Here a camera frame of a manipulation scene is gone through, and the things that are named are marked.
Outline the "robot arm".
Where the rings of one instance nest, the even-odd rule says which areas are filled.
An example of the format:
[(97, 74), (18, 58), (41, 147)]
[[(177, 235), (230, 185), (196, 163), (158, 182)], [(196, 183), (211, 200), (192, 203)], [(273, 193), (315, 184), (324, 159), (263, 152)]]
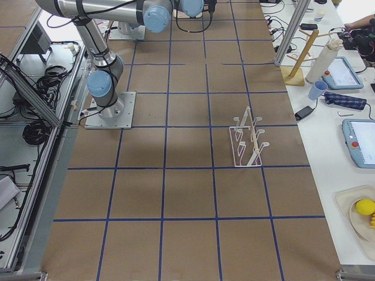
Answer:
[(206, 5), (205, 1), (38, 1), (37, 4), (51, 15), (71, 19), (75, 25), (96, 67), (87, 79), (87, 87), (103, 118), (118, 117), (124, 110), (124, 102), (115, 90), (124, 68), (120, 57), (109, 49), (95, 20), (124, 22), (161, 33), (168, 27), (174, 10), (195, 17)]

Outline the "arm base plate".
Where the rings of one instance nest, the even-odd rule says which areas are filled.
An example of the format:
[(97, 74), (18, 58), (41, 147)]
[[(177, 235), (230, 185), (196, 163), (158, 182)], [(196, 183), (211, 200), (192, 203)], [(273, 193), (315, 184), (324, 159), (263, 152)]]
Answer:
[(131, 129), (136, 92), (119, 92), (117, 102), (102, 111), (94, 110), (86, 118), (86, 129)]
[(114, 22), (109, 40), (136, 41), (145, 39), (145, 26), (136, 23)]

